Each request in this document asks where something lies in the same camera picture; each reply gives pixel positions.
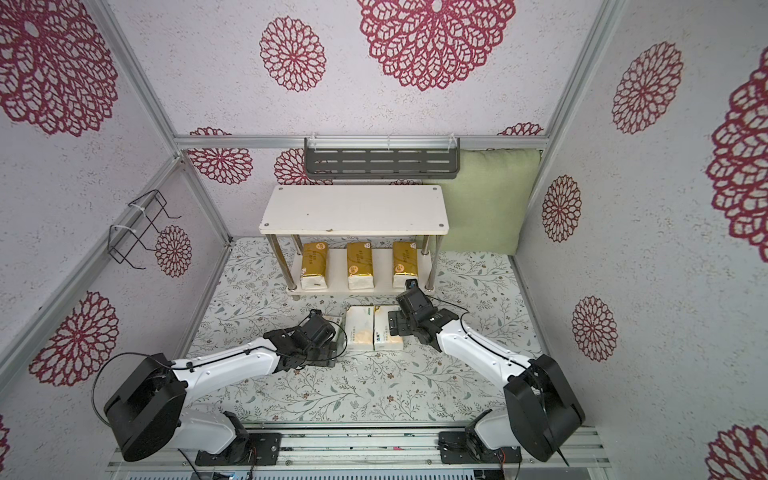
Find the shelf top board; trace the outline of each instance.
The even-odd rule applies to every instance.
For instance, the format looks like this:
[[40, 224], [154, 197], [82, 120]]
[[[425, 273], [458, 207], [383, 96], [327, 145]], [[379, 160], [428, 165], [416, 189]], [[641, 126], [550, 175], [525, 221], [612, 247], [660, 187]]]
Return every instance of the shelf top board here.
[[259, 225], [264, 235], [395, 237], [445, 235], [435, 185], [278, 185]]

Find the floral tablecloth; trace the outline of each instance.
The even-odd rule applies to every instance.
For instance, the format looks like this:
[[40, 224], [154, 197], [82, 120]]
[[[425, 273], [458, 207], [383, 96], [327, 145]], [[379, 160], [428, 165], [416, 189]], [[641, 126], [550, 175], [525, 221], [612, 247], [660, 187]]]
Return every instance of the floral tablecloth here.
[[[348, 239], [324, 240], [342, 246]], [[374, 246], [386, 242], [372, 241]], [[289, 240], [281, 239], [281, 245], [286, 258], [292, 258]], [[506, 256], [443, 252], [435, 296], [470, 309], [465, 323], [487, 337], [526, 355], [541, 353]], [[190, 355], [231, 348], [263, 332], [295, 326], [312, 308], [343, 316], [350, 305], [394, 303], [392, 296], [293, 300], [266, 239], [240, 239]], [[194, 407], [229, 410], [244, 422], [454, 422], [502, 404], [498, 388], [462, 361], [406, 337], [404, 352], [347, 353], [333, 368], [306, 367], [245, 379], [204, 396]]]

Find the red mandala pattern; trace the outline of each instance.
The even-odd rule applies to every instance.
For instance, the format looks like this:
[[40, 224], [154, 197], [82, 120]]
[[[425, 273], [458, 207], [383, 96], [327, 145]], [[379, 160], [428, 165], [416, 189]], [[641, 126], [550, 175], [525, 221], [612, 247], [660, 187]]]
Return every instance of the red mandala pattern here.
[[280, 185], [333, 185], [332, 180], [307, 177], [302, 148], [291, 148], [280, 154], [275, 160], [275, 178]]
[[707, 468], [710, 480], [765, 480], [768, 478], [768, 432], [760, 426], [734, 425], [710, 442]]
[[554, 242], [565, 242], [578, 227], [581, 216], [581, 191], [568, 175], [555, 179], [541, 205], [544, 232]]
[[614, 123], [636, 134], [656, 123], [677, 93], [683, 62], [674, 43], [662, 41], [631, 63], [614, 96]]
[[504, 39], [515, 0], [358, 0], [369, 53], [403, 87], [463, 81]]
[[0, 0], [0, 47], [11, 120], [79, 137], [112, 116], [118, 71], [79, 0]]
[[0, 472], [2, 472], [4, 468], [3, 462], [5, 462], [5, 454], [11, 449], [11, 446], [8, 445], [8, 433], [10, 433], [10, 431], [10, 429], [7, 429], [5, 425], [3, 425], [2, 415], [0, 415]]
[[192, 262], [192, 244], [187, 233], [169, 225], [157, 236], [154, 255], [157, 265], [168, 276], [182, 276]]
[[393, 182], [389, 182], [389, 184], [390, 185], [421, 185], [422, 181], [421, 180], [403, 180], [403, 179], [399, 179], [399, 180], [395, 180]]
[[301, 20], [275, 18], [261, 34], [259, 46], [270, 77], [286, 90], [309, 90], [323, 79], [325, 50], [315, 32]]
[[712, 206], [730, 220], [729, 234], [749, 240], [768, 263], [768, 48], [749, 81], [730, 95], [730, 111], [712, 142]]
[[73, 386], [96, 373], [118, 338], [118, 318], [109, 299], [86, 292], [56, 333], [29, 364], [40, 383]]
[[587, 296], [579, 301], [571, 320], [578, 348], [590, 359], [602, 362], [614, 354], [616, 332], [614, 314], [603, 300]]
[[[230, 135], [220, 128], [198, 128], [190, 135]], [[192, 165], [220, 184], [238, 184], [250, 177], [253, 161], [245, 148], [195, 148], [187, 152]]]
[[516, 124], [512, 127], [506, 127], [503, 131], [497, 133], [497, 135], [538, 135], [544, 128], [539, 124], [532, 124], [527, 121], [524, 124]]

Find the green pillow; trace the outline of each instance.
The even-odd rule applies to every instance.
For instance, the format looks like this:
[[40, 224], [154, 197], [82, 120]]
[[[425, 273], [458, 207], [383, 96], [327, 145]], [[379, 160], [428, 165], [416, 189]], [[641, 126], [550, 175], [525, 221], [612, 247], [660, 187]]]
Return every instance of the green pillow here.
[[425, 181], [445, 198], [441, 250], [514, 255], [540, 162], [538, 150], [462, 150], [455, 179]]

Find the robotic arm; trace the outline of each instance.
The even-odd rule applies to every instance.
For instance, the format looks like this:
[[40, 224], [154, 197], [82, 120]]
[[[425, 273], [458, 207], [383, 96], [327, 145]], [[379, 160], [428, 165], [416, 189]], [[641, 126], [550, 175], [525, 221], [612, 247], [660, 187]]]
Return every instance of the robotic arm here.
[[505, 411], [483, 412], [466, 429], [462, 446], [477, 461], [495, 460], [497, 449], [521, 446], [546, 462], [583, 424], [584, 410], [551, 357], [530, 359], [485, 338], [450, 310], [436, 309], [416, 280], [406, 282], [397, 303], [401, 311], [389, 313], [391, 335], [413, 335], [463, 360], [504, 392]]
[[336, 330], [320, 310], [296, 327], [265, 333], [244, 345], [195, 359], [144, 359], [104, 406], [123, 458], [135, 462], [163, 447], [199, 449], [221, 465], [249, 452], [248, 432], [231, 413], [185, 408], [195, 399], [242, 379], [301, 366], [333, 366]]
[[[416, 280], [406, 282], [397, 302], [401, 311], [389, 313], [391, 335], [413, 335], [463, 360], [503, 390], [506, 409], [483, 412], [458, 445], [478, 462], [495, 462], [499, 449], [520, 446], [545, 462], [583, 423], [584, 411], [552, 358], [530, 359], [485, 338], [450, 310], [436, 309]], [[231, 412], [186, 407], [245, 378], [307, 365], [333, 366], [335, 335], [322, 312], [310, 310], [296, 327], [223, 352], [172, 362], [162, 353], [147, 357], [104, 406], [123, 458], [135, 462], [172, 447], [200, 450], [198, 465], [201, 459], [206, 465], [241, 463], [252, 445], [240, 420]], [[457, 446], [442, 434], [440, 445], [444, 450]]]

